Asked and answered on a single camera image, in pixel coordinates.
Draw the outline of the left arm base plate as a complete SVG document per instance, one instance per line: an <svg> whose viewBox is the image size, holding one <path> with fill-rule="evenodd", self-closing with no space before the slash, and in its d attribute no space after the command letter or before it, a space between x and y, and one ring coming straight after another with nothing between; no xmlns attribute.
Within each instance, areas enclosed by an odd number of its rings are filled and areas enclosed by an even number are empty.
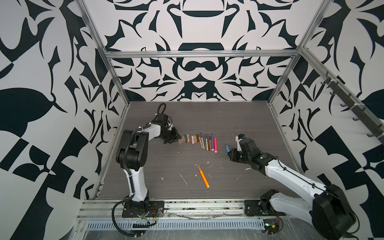
<svg viewBox="0 0 384 240"><path fill-rule="evenodd" d="M127 203L124 203L122 217L136 218L141 215L145 215L146 217L157 217L163 213L164 207L164 201L129 201Z"/></svg>

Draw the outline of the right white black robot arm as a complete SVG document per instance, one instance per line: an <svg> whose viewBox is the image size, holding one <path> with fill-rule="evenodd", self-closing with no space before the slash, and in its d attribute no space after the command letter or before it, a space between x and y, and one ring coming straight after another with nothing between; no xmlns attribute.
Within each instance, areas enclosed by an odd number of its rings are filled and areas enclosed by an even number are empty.
<svg viewBox="0 0 384 240"><path fill-rule="evenodd" d="M353 237L350 228L360 221L352 210L343 190L336 185L324 185L289 168L278 157L262 152L254 142L240 134L235 137L236 148L226 148L231 162L246 164L264 176L274 179L298 197L289 197L271 189L258 201L245 201L247 216L280 213L311 224L327 240Z"/></svg>

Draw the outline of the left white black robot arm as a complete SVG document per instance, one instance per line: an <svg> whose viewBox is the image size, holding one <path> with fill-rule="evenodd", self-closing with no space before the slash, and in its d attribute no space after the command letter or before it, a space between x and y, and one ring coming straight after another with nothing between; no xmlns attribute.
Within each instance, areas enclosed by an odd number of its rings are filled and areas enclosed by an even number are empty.
<svg viewBox="0 0 384 240"><path fill-rule="evenodd" d="M148 158L149 142L161 139L164 144L176 143L181 139L171 117L156 113L155 118L134 130L123 131L116 162L123 169L128 184L129 197L125 208L145 213L150 208L149 191L145 184L144 166Z"/></svg>

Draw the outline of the purple marker pen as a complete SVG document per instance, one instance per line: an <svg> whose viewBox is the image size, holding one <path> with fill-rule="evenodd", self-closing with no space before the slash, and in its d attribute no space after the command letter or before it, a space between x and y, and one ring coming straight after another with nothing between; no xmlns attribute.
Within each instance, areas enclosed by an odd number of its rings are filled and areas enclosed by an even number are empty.
<svg viewBox="0 0 384 240"><path fill-rule="evenodd" d="M215 151L215 140L214 135L211 134L211 151Z"/></svg>

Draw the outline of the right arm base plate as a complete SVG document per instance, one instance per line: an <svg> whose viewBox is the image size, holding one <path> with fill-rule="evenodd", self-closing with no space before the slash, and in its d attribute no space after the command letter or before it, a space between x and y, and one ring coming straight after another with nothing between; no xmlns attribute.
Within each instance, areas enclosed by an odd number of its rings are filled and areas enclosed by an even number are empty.
<svg viewBox="0 0 384 240"><path fill-rule="evenodd" d="M245 200L245 214L253 216L286 216L283 212L277 212L267 200Z"/></svg>

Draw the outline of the red pink marker pen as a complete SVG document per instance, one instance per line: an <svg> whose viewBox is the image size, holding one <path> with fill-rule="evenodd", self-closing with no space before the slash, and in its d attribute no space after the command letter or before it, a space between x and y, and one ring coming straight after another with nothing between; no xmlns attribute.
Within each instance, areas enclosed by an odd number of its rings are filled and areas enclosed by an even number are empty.
<svg viewBox="0 0 384 240"><path fill-rule="evenodd" d="M218 152L218 146L217 146L217 136L214 136L214 152Z"/></svg>

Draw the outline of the orange marker pen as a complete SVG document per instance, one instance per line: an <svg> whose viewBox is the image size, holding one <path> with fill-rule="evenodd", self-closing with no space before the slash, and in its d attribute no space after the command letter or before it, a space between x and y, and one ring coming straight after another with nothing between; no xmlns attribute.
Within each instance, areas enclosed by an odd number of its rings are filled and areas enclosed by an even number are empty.
<svg viewBox="0 0 384 240"><path fill-rule="evenodd" d="M204 181L204 183L205 183L205 186L206 186L207 188L209 188L209 187L210 187L210 184L209 184L209 182L208 182L208 180L207 180L207 178L206 178L206 176L205 176L205 174L204 174L204 172L203 172L201 166L198 165L197 167L198 167L199 172L200 172L200 175L201 175L201 177L202 177L202 179L203 179L203 181Z"/></svg>

